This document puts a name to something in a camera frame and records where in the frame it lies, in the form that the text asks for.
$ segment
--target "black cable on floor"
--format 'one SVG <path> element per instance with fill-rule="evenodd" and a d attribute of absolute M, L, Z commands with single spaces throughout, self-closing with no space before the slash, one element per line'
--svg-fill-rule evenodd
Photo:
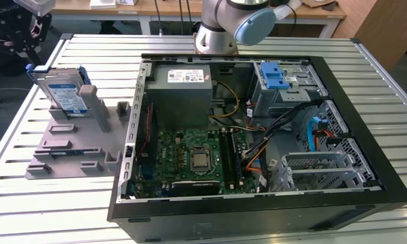
<path fill-rule="evenodd" d="M 155 2 L 157 15 L 158 15 L 159 35 L 162 36 L 163 35 L 163 26 L 162 26 L 161 10 L 158 9 L 157 0 L 154 0 L 154 2 Z"/>
<path fill-rule="evenodd" d="M 182 35 L 185 35 L 185 19 L 183 19 L 183 4 L 182 4 L 182 0 L 179 0 L 179 11 L 182 14 Z"/>
<path fill-rule="evenodd" d="M 297 27 L 297 24 L 298 24 L 298 13 L 297 11 L 294 10 L 294 8 L 292 8 L 292 6 L 288 4 L 288 7 L 293 10 L 293 13 L 294 13 L 294 25 L 293 25 L 293 28 L 292 28 L 292 33 L 290 33 L 290 37 L 293 36 L 293 32 L 294 32 L 294 29 Z"/>
<path fill-rule="evenodd" d="M 187 10 L 189 10 L 189 21 L 190 21 L 190 34 L 193 35 L 193 22 L 191 22 L 191 12 L 190 12 L 190 2 L 187 0 Z"/>

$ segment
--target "aluminum table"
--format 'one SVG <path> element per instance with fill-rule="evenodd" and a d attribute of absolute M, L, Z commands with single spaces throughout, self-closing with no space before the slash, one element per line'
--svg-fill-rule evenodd
<path fill-rule="evenodd" d="M 142 53 L 193 53 L 191 37 L 74 35 L 48 63 L 82 64 L 107 106 L 133 102 Z M 269 38 L 241 54 L 324 56 L 407 187 L 407 95 L 362 44 L 349 39 Z M 114 177 L 27 180 L 26 168 L 51 115 L 35 86 L 0 142 L 0 243 L 134 243 L 106 221 Z M 407 243 L 407 206 L 338 231 L 195 242 Z"/>

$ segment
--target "ram slot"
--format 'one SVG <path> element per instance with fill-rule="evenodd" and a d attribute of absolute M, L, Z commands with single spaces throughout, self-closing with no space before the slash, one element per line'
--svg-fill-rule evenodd
<path fill-rule="evenodd" d="M 221 156 L 223 165 L 223 178 L 225 186 L 229 189 L 234 189 L 238 186 L 238 170 L 237 170 L 237 148 L 234 147 L 235 140 L 233 140 L 233 132 L 222 131 L 219 133 L 221 143 Z"/>

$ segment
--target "white box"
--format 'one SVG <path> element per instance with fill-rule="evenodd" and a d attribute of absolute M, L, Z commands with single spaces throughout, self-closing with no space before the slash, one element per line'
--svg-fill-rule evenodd
<path fill-rule="evenodd" d="M 138 3 L 138 0 L 117 0 L 117 3 L 125 5 L 135 5 Z"/>
<path fill-rule="evenodd" d="M 114 9 L 117 8 L 115 0 L 91 0 L 91 9 Z"/>

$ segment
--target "blue hard drive label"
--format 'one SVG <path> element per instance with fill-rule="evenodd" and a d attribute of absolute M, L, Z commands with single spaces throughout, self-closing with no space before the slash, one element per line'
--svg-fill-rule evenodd
<path fill-rule="evenodd" d="M 50 84 L 51 94 L 62 109 L 70 116 L 83 116 L 89 111 L 83 98 L 78 95 L 78 87 L 75 84 Z"/>

